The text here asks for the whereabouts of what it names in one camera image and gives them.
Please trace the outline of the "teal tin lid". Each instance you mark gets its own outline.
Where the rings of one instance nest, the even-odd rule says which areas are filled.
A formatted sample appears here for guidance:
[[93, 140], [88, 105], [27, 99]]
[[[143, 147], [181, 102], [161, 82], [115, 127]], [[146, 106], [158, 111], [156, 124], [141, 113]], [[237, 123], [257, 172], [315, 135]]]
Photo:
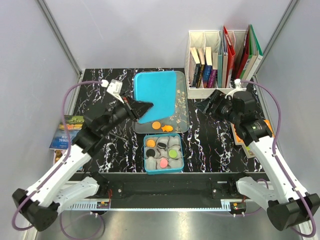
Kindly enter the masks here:
[[140, 72], [133, 80], [134, 99], [152, 103], [139, 124], [170, 117], [175, 112], [177, 75], [174, 71]]

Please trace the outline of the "green round cookie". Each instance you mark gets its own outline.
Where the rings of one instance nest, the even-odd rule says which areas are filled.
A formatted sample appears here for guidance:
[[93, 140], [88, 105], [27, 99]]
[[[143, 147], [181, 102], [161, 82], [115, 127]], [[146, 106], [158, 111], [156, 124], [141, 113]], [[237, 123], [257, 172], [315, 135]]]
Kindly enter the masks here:
[[175, 149], [170, 149], [168, 155], [171, 159], [176, 159], [178, 157], [178, 153]]

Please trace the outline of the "pink round cookie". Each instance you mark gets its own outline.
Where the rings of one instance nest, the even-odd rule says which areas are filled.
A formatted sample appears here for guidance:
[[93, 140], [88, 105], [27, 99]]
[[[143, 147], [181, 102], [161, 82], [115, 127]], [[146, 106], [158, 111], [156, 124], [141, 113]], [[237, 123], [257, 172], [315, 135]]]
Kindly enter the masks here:
[[160, 168], [165, 169], [168, 166], [168, 160], [166, 158], [161, 158], [159, 166]]

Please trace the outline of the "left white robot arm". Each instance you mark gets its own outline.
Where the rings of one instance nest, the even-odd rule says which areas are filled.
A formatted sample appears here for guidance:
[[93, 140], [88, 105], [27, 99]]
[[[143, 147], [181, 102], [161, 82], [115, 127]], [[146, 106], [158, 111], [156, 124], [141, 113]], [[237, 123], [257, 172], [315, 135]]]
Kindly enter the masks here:
[[125, 120], [142, 118], [153, 103], [121, 96], [113, 108], [92, 105], [84, 114], [81, 130], [63, 157], [28, 189], [18, 188], [12, 198], [20, 213], [39, 232], [46, 230], [68, 207], [87, 197], [103, 198], [109, 181], [100, 173], [89, 174], [77, 184], [62, 186], [77, 170], [97, 155], [107, 134]]

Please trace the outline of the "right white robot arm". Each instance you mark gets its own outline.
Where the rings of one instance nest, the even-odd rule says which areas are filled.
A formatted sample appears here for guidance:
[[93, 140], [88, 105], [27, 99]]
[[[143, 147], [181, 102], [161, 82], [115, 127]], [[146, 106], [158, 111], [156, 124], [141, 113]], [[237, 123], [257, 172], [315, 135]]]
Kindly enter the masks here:
[[224, 94], [214, 90], [197, 103], [197, 108], [216, 120], [234, 125], [236, 134], [258, 158], [273, 190], [241, 175], [227, 185], [228, 195], [244, 195], [262, 207], [279, 231], [311, 221], [320, 207], [317, 193], [309, 193], [290, 170], [275, 146], [276, 137], [267, 123], [256, 114], [256, 101], [248, 91], [236, 90]]

